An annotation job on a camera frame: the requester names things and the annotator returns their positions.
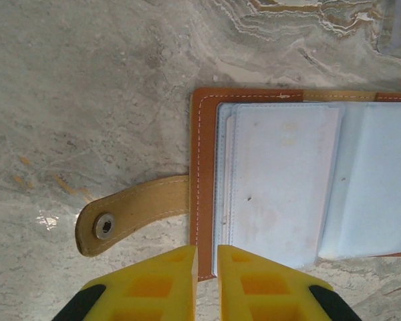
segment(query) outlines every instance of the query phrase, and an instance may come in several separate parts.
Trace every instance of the wallet strap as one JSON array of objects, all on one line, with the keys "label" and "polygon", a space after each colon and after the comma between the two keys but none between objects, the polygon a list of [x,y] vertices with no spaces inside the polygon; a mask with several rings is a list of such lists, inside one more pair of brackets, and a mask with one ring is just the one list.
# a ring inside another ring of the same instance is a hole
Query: wallet strap
[{"label": "wallet strap", "polygon": [[[188,190],[188,175],[171,176],[87,204],[76,223],[80,253],[98,255],[154,221],[187,214]],[[106,224],[108,233],[103,233],[103,227],[97,226],[101,224]]]}]

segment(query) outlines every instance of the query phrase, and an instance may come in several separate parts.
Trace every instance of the marble surface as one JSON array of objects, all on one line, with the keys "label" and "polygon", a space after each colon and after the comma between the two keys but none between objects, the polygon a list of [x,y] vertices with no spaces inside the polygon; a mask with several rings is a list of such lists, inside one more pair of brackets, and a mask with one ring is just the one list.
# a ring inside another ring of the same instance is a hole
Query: marble surface
[{"label": "marble surface", "polygon": [[[187,173],[198,86],[401,91],[372,0],[0,0],[0,320],[50,320],[88,280],[187,243],[186,216],[82,257],[89,201]],[[321,261],[363,320],[401,321],[401,258]],[[198,320],[218,320],[217,281]]]}]

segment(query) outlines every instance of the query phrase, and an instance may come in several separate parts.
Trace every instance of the tan leather tab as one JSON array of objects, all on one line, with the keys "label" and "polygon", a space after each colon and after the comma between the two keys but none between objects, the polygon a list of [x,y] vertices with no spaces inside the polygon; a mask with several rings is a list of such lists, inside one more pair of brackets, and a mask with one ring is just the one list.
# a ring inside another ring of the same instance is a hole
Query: tan leather tab
[{"label": "tan leather tab", "polygon": [[[107,239],[96,237],[96,219],[114,217]],[[159,219],[188,213],[188,176],[173,176],[136,185],[86,205],[76,223],[76,243],[81,254],[95,256]]]},{"label": "tan leather tab", "polygon": [[305,90],[305,101],[312,102],[373,102],[375,92],[354,92],[342,90]]}]

